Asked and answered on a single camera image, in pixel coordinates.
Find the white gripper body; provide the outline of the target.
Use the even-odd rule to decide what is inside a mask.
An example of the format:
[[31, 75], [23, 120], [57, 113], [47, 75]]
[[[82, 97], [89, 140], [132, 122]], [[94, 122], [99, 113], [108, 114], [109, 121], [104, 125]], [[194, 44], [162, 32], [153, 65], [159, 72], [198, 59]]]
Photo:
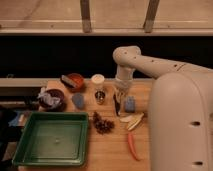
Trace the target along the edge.
[[117, 100], [123, 100], [132, 85], [131, 80], [115, 79], [115, 95]]

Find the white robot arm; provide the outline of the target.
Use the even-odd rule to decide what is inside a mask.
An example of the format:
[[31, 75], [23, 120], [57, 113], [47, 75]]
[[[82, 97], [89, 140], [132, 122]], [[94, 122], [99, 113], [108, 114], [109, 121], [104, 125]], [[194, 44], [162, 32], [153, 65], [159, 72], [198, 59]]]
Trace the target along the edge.
[[154, 79], [148, 102], [151, 171], [213, 171], [213, 69], [144, 56], [137, 46], [116, 48], [113, 59], [117, 95], [128, 92], [136, 70]]

